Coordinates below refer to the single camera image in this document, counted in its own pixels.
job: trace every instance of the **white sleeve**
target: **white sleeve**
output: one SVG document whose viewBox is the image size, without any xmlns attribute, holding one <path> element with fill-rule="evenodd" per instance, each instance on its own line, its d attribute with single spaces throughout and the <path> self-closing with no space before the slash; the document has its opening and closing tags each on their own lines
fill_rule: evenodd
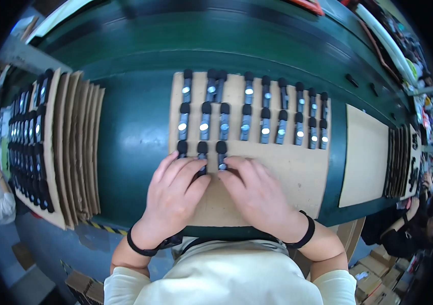
<svg viewBox="0 0 433 305">
<path fill-rule="evenodd" d="M 314 280 L 320 290 L 323 305 L 355 305 L 355 286 L 357 280 L 346 270 L 334 270 Z"/>
<path fill-rule="evenodd" d="M 113 274 L 105 279 L 105 305 L 133 305 L 143 287 L 151 280 L 145 275 L 126 267 L 115 267 Z"/>
</svg>

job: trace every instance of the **white shirt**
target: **white shirt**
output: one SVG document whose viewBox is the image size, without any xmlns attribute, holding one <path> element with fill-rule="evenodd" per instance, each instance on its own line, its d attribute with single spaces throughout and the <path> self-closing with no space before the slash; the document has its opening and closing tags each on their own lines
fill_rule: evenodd
<svg viewBox="0 0 433 305">
<path fill-rule="evenodd" d="M 356 284 L 345 270 L 307 281 L 272 241 L 213 241 L 191 247 L 153 283 L 116 267 L 105 280 L 104 304 L 355 304 Z"/>
</svg>

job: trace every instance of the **worker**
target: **worker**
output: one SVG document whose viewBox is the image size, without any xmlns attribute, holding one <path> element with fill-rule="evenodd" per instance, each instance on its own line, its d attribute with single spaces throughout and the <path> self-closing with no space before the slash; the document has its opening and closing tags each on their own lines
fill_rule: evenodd
<svg viewBox="0 0 433 305">
<path fill-rule="evenodd" d="M 201 242 L 184 237 L 173 248 L 173 268 L 151 283 L 151 258 L 143 254 L 153 255 L 146 250 L 188 225 L 211 180 L 203 175 L 191 183 L 207 161 L 176 160 L 177 155 L 170 154 L 156 169 L 143 216 L 113 253 L 105 305 L 355 304 L 356 279 L 348 273 L 337 235 L 288 204 L 268 168 L 236 156 L 225 158 L 231 170 L 219 171 L 218 178 L 242 217 L 275 239 Z M 286 245 L 299 247 L 312 261 L 311 281 L 289 258 Z"/>
<path fill-rule="evenodd" d="M 383 245 L 391 256 L 408 258 L 421 249 L 433 249 L 433 181 L 425 175 L 419 197 L 409 209 L 396 205 L 366 217 L 361 237 L 365 244 Z"/>
</svg>

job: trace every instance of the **green workbench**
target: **green workbench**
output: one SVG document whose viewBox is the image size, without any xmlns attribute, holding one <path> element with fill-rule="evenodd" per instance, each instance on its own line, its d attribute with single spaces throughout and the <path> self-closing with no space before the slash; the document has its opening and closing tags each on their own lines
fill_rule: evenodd
<svg viewBox="0 0 433 305">
<path fill-rule="evenodd" d="M 285 77 L 327 91 L 333 141 L 318 221 L 344 223 L 394 204 L 394 199 L 381 198 L 338 208 L 347 150 L 346 103 L 390 127 L 407 121 L 408 104 L 355 16 L 337 1 L 327 3 L 331 6 L 335 15 L 317 17 L 271 0 L 97 2 L 34 42 L 106 88 L 98 143 L 102 214 L 94 220 L 127 228 L 141 217 L 152 173 L 168 153 L 172 76 L 186 68 L 252 71 L 257 77 Z M 359 88 L 345 79 L 347 73 Z M 14 79 L 17 85 L 32 81 L 21 74 Z M 251 227 L 189 227 L 185 233 L 261 234 Z"/>
</svg>

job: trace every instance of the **wrist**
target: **wrist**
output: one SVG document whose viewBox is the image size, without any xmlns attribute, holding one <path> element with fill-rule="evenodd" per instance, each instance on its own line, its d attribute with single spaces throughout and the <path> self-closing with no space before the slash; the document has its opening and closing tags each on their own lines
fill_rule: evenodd
<svg viewBox="0 0 433 305">
<path fill-rule="evenodd" d="M 130 236 L 135 246 L 141 250 L 152 250 L 164 241 L 152 234 L 153 230 L 142 220 L 134 224 Z"/>
<path fill-rule="evenodd" d="M 303 213 L 294 210 L 286 221 L 282 222 L 282 229 L 275 237 L 286 243 L 299 242 L 306 235 L 308 227 L 308 218 Z"/>
</svg>

